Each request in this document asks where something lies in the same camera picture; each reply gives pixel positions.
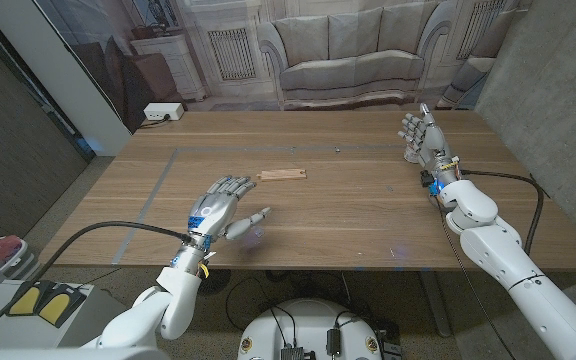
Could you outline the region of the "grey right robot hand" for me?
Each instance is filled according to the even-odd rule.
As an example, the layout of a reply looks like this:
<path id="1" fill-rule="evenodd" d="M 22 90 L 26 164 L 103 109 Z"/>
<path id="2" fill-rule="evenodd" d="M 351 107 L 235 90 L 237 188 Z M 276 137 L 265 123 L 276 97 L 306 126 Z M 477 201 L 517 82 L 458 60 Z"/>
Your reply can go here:
<path id="1" fill-rule="evenodd" d="M 441 128 L 425 103 L 420 104 L 420 113 L 420 117 L 407 113 L 402 120 L 403 129 L 398 135 L 406 141 L 404 159 L 419 164 L 441 186 L 458 181 L 459 160 L 452 154 Z"/>

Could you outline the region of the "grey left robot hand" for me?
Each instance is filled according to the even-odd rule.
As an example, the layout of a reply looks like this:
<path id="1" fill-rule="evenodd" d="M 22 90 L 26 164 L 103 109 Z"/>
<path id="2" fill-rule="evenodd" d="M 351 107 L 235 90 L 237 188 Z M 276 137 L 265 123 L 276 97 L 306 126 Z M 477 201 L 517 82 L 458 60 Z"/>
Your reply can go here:
<path id="1" fill-rule="evenodd" d="M 219 237 L 237 240 L 246 235 L 271 212 L 266 207 L 247 218 L 232 222 L 238 202 L 256 183 L 249 177 L 224 176 L 217 180 L 192 206 L 188 215 L 188 234 L 204 251 Z"/>

